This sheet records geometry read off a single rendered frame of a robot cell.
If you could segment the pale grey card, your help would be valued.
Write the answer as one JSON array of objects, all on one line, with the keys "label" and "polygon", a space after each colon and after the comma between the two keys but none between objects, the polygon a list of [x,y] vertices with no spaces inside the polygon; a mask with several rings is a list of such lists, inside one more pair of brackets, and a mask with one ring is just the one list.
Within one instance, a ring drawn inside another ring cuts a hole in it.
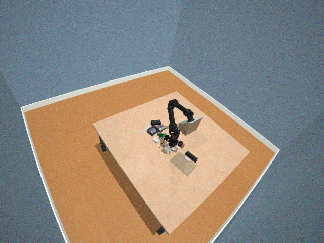
[{"label": "pale grey card", "polygon": [[168,147],[166,147],[166,148],[164,148],[164,149],[165,149],[165,151],[167,152],[167,154],[169,154],[170,152],[176,150],[174,147],[170,148],[170,146],[168,146]]}]

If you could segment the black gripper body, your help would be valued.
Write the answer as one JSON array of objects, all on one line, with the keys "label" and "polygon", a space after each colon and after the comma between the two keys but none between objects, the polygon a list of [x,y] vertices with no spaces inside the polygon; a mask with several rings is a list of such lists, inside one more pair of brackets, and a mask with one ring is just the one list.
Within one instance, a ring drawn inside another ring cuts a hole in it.
[{"label": "black gripper body", "polygon": [[[169,135],[166,134],[165,137],[164,137],[164,140],[169,141]],[[178,144],[179,147],[182,147],[183,142],[179,141],[179,140],[176,140],[176,144]]]}]

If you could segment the blue stamp pad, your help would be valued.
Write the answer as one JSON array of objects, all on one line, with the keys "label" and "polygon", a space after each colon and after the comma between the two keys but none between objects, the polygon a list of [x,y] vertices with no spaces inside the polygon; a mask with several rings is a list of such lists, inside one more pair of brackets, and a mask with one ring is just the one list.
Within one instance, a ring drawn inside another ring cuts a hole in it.
[{"label": "blue stamp pad", "polygon": [[161,126],[159,126],[158,128],[159,128],[159,131],[160,131],[160,132],[163,131],[164,129],[166,129],[166,127],[165,127],[164,125],[161,125]]}]

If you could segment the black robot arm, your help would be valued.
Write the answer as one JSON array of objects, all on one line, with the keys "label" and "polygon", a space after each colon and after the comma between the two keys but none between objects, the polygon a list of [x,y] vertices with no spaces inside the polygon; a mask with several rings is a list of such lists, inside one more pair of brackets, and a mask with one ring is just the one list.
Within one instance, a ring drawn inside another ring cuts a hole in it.
[{"label": "black robot arm", "polygon": [[[187,109],[184,106],[182,106],[181,104],[179,104],[177,99],[173,99],[170,100],[168,103],[168,114],[169,114],[169,146],[170,147],[175,147],[176,146],[176,140],[180,135],[180,130],[177,127],[177,124],[175,123],[175,118],[174,118],[174,108],[178,108],[179,110],[181,110],[183,112],[183,115],[185,115],[185,117],[188,118],[188,122],[192,122],[195,119],[193,118],[194,112],[191,109]],[[173,132],[173,133],[171,133]]]}]

